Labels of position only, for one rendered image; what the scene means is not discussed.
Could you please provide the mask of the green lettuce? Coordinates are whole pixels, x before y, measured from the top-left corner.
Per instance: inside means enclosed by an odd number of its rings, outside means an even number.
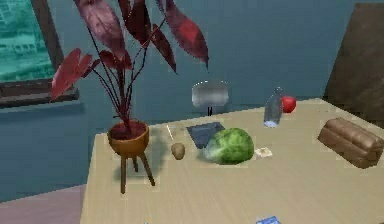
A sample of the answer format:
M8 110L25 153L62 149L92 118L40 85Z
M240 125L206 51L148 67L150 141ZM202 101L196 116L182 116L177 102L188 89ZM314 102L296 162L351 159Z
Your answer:
M203 157L220 165L235 165L254 155L251 136L241 128L228 128L215 133L202 149Z

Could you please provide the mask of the dark blue flat cloth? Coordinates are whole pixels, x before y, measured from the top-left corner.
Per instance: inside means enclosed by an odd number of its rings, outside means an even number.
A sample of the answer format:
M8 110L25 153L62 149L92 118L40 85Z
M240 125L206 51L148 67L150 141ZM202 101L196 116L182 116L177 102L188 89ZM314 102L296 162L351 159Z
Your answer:
M187 128L189 135L198 149L204 148L212 136L221 130L224 130L224 127L220 122L211 122Z

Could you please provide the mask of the brown potato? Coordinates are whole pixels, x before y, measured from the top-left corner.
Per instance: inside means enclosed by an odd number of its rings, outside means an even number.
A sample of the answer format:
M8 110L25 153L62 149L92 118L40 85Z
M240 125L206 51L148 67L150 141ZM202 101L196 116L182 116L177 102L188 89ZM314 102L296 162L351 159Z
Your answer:
M171 146L171 152L176 160L181 160L185 156L185 146L182 143L174 143Z

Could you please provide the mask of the brown tripod plant pot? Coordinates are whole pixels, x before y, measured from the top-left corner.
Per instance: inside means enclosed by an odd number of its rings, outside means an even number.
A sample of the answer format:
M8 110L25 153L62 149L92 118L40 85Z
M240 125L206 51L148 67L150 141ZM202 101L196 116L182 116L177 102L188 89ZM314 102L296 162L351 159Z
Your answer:
M132 159L135 172L138 171L137 159L140 158L151 185L155 185L155 180L145 155L145 150L149 143L149 126L138 120L130 120L129 125L130 133L126 131L124 122L115 124L107 132L110 147L120 156L120 191L122 194L125 193L126 189L128 158Z

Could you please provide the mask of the clear glass bottle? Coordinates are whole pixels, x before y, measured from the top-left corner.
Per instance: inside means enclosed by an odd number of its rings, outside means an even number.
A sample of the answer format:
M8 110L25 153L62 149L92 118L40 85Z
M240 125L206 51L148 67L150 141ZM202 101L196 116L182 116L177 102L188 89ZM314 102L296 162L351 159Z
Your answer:
M279 125L282 117L282 88L276 87L266 102L264 111L264 125L266 127L275 128Z

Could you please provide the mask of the small white card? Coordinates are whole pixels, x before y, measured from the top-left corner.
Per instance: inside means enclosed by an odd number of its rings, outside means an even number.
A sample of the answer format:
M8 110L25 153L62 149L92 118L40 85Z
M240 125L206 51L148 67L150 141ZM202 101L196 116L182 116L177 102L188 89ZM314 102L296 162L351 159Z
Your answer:
M261 158L270 157L273 155L272 151L267 147L256 149L255 153Z

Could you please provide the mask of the red tomato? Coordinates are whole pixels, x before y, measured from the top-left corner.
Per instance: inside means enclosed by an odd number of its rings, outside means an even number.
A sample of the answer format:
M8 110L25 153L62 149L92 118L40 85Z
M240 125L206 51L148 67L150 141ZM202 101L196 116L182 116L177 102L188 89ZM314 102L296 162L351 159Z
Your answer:
M281 98L284 113L291 113L296 108L296 99L291 96L284 96Z

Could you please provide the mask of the pale wooden table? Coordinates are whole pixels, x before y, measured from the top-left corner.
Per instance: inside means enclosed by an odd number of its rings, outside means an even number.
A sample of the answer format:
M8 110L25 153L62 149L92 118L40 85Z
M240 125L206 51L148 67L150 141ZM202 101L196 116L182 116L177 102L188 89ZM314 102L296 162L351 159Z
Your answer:
M80 224L255 224L269 216L281 224L384 223L384 157L359 169L317 139L336 117L381 138L384 129L320 99L299 102L276 128L264 126L263 114L257 108L216 116L273 153L235 166L199 159L187 128L204 118L151 126L146 153L155 185L144 171L130 171L124 194L120 159L106 135L96 135ZM174 143L185 146L181 160L172 155Z

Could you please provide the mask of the red-leaved house plant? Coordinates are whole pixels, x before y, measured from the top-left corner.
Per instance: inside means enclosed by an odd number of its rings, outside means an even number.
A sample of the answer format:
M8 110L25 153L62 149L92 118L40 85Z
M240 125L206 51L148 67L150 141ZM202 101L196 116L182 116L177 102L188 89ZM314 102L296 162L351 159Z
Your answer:
M146 127L130 118L133 83L142 72L136 68L136 59L126 50L123 32L140 43L136 53L144 58L149 45L154 45L164 60L176 68L170 43L161 31L161 26L150 21L146 0L117 0L122 16L118 17L106 0L74 0L85 21L92 41L102 43L106 48L98 51L94 59L83 55L79 48L73 49L56 70L50 91L50 98L63 95L79 79L94 72L101 65L106 73L99 78L115 108L121 123L112 128L112 136L118 140L131 140L142 135Z

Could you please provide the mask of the blue flat object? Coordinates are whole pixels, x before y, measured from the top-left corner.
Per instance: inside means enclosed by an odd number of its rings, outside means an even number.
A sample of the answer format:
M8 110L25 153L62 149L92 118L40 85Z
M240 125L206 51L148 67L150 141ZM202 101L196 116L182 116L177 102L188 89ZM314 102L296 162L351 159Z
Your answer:
M281 222L276 216L271 216L271 217L258 220L256 221L255 224L281 224Z

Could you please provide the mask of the brown bread loaf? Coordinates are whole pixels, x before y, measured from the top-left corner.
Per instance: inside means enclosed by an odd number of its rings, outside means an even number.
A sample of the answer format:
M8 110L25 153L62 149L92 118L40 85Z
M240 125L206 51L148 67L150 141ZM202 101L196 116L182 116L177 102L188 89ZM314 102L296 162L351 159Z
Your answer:
M382 138L341 117L328 120L318 140L361 169L376 166L384 152Z

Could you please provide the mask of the dark brown cupboard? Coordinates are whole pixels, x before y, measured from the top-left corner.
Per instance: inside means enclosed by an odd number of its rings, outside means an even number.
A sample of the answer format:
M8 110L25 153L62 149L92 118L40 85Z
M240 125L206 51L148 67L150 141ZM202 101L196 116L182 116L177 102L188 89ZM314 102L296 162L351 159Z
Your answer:
M323 99L384 129L384 2L354 5Z

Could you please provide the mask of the brown framed window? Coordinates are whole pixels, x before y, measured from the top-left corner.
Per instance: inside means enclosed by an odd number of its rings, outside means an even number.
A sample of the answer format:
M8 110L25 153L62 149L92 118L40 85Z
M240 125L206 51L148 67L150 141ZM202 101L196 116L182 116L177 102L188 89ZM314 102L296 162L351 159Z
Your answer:
M47 0L0 0L0 108L49 102L62 60Z

